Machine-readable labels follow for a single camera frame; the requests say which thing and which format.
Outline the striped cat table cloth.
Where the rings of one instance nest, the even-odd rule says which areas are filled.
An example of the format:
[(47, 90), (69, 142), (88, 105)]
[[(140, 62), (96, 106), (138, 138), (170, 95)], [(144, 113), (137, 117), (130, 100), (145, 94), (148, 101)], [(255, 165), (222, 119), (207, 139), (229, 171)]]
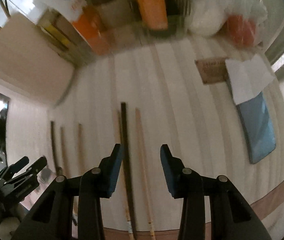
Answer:
[[(64, 101), (54, 109), (12, 97), (7, 119), (8, 162), (46, 156), (54, 168), (50, 122), (55, 122), (56, 154), (63, 170), (60, 127), (64, 127), (70, 177), (84, 174), (109, 155), (119, 138), (117, 111), (127, 104), (133, 198), (138, 239), (149, 239), (135, 109), (141, 112), (148, 187), (157, 239), (176, 239), (182, 201), (171, 197), (160, 161), (167, 144), (185, 166), (207, 177), (224, 174), (271, 229), (284, 210), (284, 99), (277, 80), (264, 90), (276, 149), (250, 164), (242, 125), (226, 83), (203, 84), (195, 60), (237, 60), (253, 52), (222, 38), (190, 36), (109, 55), (80, 68)], [(79, 168), (78, 123), (83, 133)]]

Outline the blue phone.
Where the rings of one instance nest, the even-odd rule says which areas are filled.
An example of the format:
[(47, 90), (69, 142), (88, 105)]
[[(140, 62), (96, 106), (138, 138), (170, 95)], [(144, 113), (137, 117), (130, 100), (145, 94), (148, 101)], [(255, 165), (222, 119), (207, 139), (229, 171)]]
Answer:
[(250, 164), (254, 165), (276, 149), (276, 136), (263, 93), (236, 105)]

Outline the pink utensil holder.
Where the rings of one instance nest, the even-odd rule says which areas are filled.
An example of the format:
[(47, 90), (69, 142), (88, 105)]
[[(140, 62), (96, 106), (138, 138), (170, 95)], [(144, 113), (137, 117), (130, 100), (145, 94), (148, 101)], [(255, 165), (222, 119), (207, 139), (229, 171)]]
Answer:
[(16, 13), (0, 28), (0, 84), (33, 101), (55, 106), (64, 97), (74, 65), (54, 51), (29, 19)]

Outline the brown card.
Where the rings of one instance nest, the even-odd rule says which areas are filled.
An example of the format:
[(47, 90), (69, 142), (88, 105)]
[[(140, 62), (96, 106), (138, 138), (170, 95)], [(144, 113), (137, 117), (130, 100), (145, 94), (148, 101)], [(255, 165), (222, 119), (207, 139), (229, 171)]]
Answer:
[(226, 60), (227, 57), (211, 57), (194, 61), (203, 84), (225, 82), (229, 78)]

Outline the white tissue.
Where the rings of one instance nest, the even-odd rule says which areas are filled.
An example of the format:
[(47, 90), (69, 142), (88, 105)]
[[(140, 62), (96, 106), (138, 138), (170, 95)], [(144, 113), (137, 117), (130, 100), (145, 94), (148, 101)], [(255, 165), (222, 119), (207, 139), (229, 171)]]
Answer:
[(225, 64), (235, 105), (258, 96), (275, 78), (275, 74), (259, 54), (245, 61), (227, 59)]

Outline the clear storage tray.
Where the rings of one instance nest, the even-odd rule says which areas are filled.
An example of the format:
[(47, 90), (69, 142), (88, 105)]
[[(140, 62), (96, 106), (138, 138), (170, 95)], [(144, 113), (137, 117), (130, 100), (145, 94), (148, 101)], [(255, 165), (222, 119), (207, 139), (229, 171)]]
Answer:
[(152, 30), (142, 22), (132, 22), (122, 27), (106, 30), (85, 41), (72, 43), (70, 48), (61, 54), (76, 67), (81, 67), (95, 61), (99, 57), (113, 55), (118, 52), (146, 46), (153, 43), (180, 40), (187, 34), (185, 18), (170, 16), (168, 28)]

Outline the yellow seasoning box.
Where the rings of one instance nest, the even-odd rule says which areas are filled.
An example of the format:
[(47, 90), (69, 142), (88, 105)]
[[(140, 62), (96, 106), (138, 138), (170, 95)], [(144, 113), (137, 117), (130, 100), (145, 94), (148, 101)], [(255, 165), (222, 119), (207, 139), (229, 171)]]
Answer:
[(38, 20), (37, 26), (51, 38), (52, 44), (62, 51), (76, 49), (76, 44), (62, 30), (62, 24), (69, 22), (56, 10), (47, 9)]

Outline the orange seasoning packet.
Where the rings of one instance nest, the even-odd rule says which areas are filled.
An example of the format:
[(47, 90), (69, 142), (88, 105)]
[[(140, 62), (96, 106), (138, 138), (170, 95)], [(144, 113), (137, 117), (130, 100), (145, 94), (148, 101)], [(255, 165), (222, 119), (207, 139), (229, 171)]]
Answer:
[(111, 45), (101, 36), (105, 26), (99, 12), (85, 0), (34, 0), (59, 12), (97, 55), (109, 53)]

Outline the glass spice jar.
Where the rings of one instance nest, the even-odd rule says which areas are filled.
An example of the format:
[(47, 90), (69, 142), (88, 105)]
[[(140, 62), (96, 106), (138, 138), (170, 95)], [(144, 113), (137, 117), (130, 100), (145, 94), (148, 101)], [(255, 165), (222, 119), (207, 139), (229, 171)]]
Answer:
[(90, 0), (99, 12), (105, 30), (104, 37), (112, 48), (131, 48), (138, 41), (135, 15), (130, 0)]

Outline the red cap soy sauce bottle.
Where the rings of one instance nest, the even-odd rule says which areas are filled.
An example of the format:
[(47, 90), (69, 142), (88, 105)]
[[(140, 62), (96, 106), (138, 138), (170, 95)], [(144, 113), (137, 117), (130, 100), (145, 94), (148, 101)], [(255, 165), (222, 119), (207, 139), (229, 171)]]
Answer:
[(175, 0), (137, 0), (137, 3), (150, 35), (168, 38), (176, 34), (180, 10)]

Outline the clear plastic bag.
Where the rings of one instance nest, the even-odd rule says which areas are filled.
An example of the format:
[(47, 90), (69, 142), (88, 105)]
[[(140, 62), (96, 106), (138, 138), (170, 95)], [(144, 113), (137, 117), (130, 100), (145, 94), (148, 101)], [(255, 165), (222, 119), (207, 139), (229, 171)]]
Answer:
[(202, 37), (216, 35), (224, 29), (236, 46), (253, 47), (261, 41), (267, 19), (263, 0), (190, 0), (191, 13), (187, 29)]

